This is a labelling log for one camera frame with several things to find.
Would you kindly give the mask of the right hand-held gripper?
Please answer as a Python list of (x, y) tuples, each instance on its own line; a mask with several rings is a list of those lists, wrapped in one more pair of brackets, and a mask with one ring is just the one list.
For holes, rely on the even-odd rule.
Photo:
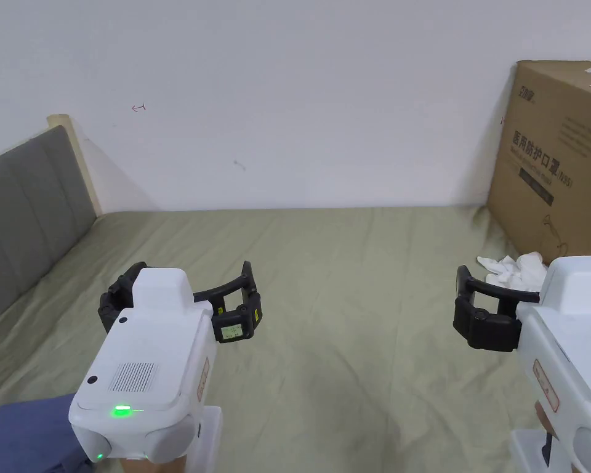
[[(560, 257), (541, 293), (503, 288), (456, 273), (454, 329), (478, 350), (511, 352), (554, 429), (518, 429), (510, 452), (518, 472), (591, 472), (591, 256)], [(476, 293), (498, 300), (476, 307)]]

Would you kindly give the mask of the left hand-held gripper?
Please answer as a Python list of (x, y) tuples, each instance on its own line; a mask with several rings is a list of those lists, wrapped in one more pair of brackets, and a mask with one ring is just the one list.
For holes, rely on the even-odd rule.
[[(181, 458), (185, 472), (214, 472), (223, 414), (205, 402), (217, 342), (250, 339), (262, 321), (252, 265), (194, 294), (182, 269), (148, 267), (134, 263), (100, 296), (107, 336), (68, 419), (92, 463)], [(242, 304), (227, 310), (237, 291)]]

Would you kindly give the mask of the person's right hand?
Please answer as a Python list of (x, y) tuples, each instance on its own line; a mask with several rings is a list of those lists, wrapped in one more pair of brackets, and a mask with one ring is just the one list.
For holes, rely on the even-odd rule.
[(542, 428), (546, 430), (548, 435), (551, 435), (553, 438), (557, 439), (557, 435), (555, 429), (551, 425), (548, 416), (546, 415), (543, 407), (539, 401), (536, 401), (534, 404), (534, 409), (537, 415), (539, 422), (542, 425)]

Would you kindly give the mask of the person's left hand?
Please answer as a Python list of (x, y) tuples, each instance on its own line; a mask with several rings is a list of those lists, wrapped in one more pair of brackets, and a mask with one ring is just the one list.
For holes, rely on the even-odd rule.
[(149, 459), (119, 459), (125, 473), (184, 473), (187, 457), (181, 456), (173, 461), (156, 464)]

